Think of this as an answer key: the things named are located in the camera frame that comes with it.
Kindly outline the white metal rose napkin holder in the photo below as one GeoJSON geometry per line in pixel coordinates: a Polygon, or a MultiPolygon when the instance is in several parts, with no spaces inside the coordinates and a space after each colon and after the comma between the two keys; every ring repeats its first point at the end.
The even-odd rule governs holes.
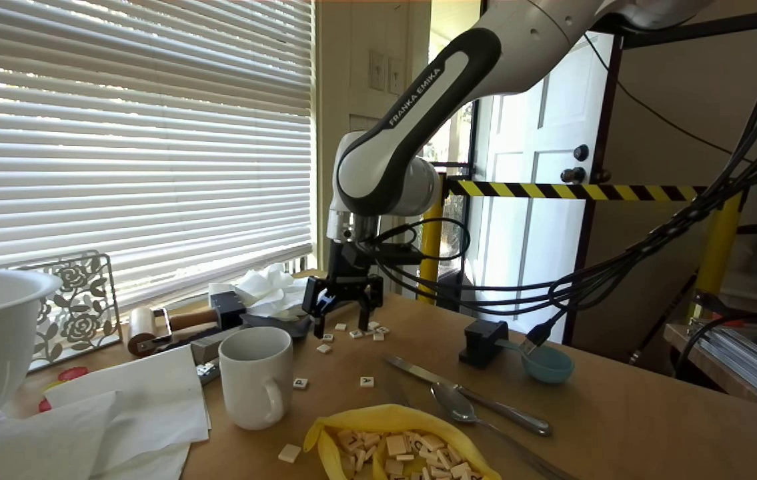
{"type": "Polygon", "coordinates": [[[58,290],[41,301],[30,373],[122,341],[108,255],[89,249],[6,268],[40,271],[61,281],[58,290]]]}

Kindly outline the silver table knife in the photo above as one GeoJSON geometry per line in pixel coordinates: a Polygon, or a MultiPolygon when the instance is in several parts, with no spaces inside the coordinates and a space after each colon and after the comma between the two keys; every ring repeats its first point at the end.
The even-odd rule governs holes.
{"type": "Polygon", "coordinates": [[[448,385],[451,389],[457,390],[460,395],[466,396],[466,398],[468,398],[470,401],[475,401],[482,406],[487,407],[488,409],[494,411],[494,413],[497,413],[502,417],[506,417],[506,419],[509,419],[510,421],[516,423],[516,425],[522,426],[522,428],[525,428],[536,435],[541,435],[541,437],[549,437],[549,435],[552,435],[552,426],[545,420],[539,419],[539,417],[534,417],[530,414],[521,412],[516,408],[510,407],[502,402],[489,400],[485,398],[485,396],[476,394],[471,389],[467,389],[464,386],[449,381],[448,379],[445,379],[445,377],[440,377],[439,375],[430,373],[430,371],[424,369],[423,367],[418,367],[418,365],[414,365],[398,356],[385,355],[384,361],[387,361],[388,363],[390,363],[390,365],[393,365],[394,367],[397,367],[400,370],[405,371],[413,377],[417,377],[418,379],[421,379],[423,381],[448,385]]]}

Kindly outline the black metal frame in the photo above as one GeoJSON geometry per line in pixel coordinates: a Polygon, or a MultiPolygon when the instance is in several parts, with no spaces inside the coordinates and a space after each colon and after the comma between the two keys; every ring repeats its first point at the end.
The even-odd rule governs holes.
{"type": "MultiPolygon", "coordinates": [[[[735,148],[757,98],[757,31],[624,51],[603,165],[615,183],[707,185],[735,148]]],[[[571,343],[627,356],[693,272],[710,221],[637,265],[571,343]]]]}

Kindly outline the heap of wooden letter tiles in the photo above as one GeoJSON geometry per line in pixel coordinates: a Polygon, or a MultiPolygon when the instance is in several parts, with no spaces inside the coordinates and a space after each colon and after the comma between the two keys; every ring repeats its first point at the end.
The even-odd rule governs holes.
{"type": "Polygon", "coordinates": [[[347,480],[485,480],[485,475],[444,438],[408,429],[379,433],[338,429],[333,434],[347,480]]]}

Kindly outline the blue measuring scoop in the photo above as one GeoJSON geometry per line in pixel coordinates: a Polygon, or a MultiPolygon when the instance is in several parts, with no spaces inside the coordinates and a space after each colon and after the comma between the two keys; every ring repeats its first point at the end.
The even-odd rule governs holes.
{"type": "Polygon", "coordinates": [[[518,352],[521,355],[525,373],[532,379],[546,385],[561,385],[570,379],[574,372],[574,362],[567,353],[555,347],[542,344],[531,351],[521,344],[508,340],[497,340],[498,347],[518,352]]]}

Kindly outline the white window blinds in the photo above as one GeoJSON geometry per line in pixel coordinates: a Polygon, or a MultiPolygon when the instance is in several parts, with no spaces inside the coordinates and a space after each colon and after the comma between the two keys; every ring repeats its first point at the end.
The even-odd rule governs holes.
{"type": "Polygon", "coordinates": [[[311,253],[311,0],[0,0],[0,267],[120,303],[311,253]]]}

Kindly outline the yellow post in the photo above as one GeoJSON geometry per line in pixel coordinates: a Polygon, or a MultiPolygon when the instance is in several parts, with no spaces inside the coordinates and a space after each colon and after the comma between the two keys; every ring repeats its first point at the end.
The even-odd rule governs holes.
{"type": "Polygon", "coordinates": [[[445,173],[439,173],[439,180],[436,185],[438,197],[430,205],[430,208],[423,215],[423,225],[421,232],[421,252],[426,258],[421,262],[419,267],[419,277],[426,281],[436,282],[438,276],[438,264],[440,256],[440,236],[442,236],[442,223],[434,221],[443,216],[444,213],[444,187],[446,179],[445,173]]]}
{"type": "Polygon", "coordinates": [[[696,276],[695,293],[719,294],[728,270],[738,222],[743,210],[743,194],[738,193],[713,210],[704,252],[696,276]]]}

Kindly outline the white ceramic mug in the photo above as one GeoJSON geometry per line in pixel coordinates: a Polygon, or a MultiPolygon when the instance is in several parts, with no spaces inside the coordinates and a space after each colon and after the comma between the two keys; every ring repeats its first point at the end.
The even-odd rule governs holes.
{"type": "Polygon", "coordinates": [[[248,431],[280,422],[291,407],[295,353],[286,331],[271,326],[239,330],[219,344],[226,412],[248,431]]]}

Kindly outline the white panel door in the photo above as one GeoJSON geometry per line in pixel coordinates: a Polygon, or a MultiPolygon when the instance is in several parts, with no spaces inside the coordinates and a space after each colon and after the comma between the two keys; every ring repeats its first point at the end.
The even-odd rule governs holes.
{"type": "MultiPolygon", "coordinates": [[[[481,100],[473,178],[559,183],[566,168],[594,172],[607,66],[615,37],[590,33],[530,90],[481,100]],[[588,160],[573,158],[579,145],[588,160]]],[[[475,285],[536,285],[574,270],[585,203],[474,197],[466,276],[475,285]]]]}

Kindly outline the yellow cloth bag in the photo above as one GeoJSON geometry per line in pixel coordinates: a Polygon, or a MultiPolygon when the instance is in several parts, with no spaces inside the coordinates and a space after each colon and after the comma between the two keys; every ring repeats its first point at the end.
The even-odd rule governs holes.
{"type": "MultiPolygon", "coordinates": [[[[433,433],[459,449],[462,455],[466,456],[474,467],[485,475],[485,480],[502,480],[500,474],[488,465],[475,443],[463,431],[439,417],[396,404],[355,408],[316,419],[306,434],[303,449],[310,451],[317,447],[318,456],[329,480],[347,480],[342,470],[341,453],[333,440],[333,434],[338,429],[363,429],[363,431],[379,433],[420,429],[420,431],[433,433]]],[[[384,474],[378,469],[375,469],[375,480],[385,480],[384,474]]]]}

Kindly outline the yellow black striped bar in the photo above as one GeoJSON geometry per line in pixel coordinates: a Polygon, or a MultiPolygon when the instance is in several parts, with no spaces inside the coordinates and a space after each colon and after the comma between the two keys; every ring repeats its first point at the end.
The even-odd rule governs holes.
{"type": "Polygon", "coordinates": [[[518,199],[567,199],[581,201],[645,201],[682,203],[691,201],[705,186],[693,185],[611,185],[611,183],[504,183],[446,179],[447,194],[464,197],[518,199]]]}

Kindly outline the dark grey flat plate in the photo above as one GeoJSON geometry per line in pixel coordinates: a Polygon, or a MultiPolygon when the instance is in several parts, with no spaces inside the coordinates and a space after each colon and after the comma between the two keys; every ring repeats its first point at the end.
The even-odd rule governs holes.
{"type": "Polygon", "coordinates": [[[293,341],[302,341],[312,332],[312,320],[309,315],[296,317],[294,320],[269,318],[244,313],[241,316],[242,324],[252,328],[268,326],[286,331],[293,341]]]}

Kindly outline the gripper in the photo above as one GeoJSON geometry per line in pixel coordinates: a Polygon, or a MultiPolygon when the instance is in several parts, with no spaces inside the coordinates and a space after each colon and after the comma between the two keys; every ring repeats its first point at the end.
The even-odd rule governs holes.
{"type": "Polygon", "coordinates": [[[384,304],[384,279],[372,273],[373,257],[353,242],[330,242],[325,277],[306,279],[302,309],[312,321],[314,337],[325,334],[325,318],[338,301],[359,303],[359,330],[369,330],[372,313],[384,304]]]}

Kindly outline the small black block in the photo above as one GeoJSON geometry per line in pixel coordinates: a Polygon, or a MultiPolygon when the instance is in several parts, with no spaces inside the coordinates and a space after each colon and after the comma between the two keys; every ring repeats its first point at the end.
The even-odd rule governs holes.
{"type": "Polygon", "coordinates": [[[247,308],[235,291],[209,294],[211,310],[217,315],[217,327],[221,331],[231,330],[242,326],[242,315],[247,308]]]}

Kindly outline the black block holder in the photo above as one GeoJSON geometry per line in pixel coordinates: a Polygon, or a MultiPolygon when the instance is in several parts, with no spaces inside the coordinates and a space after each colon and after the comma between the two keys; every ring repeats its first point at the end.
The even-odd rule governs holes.
{"type": "Polygon", "coordinates": [[[470,367],[485,369],[503,351],[502,343],[509,340],[508,334],[508,323],[505,321],[476,320],[464,330],[466,346],[458,359],[470,367]]]}

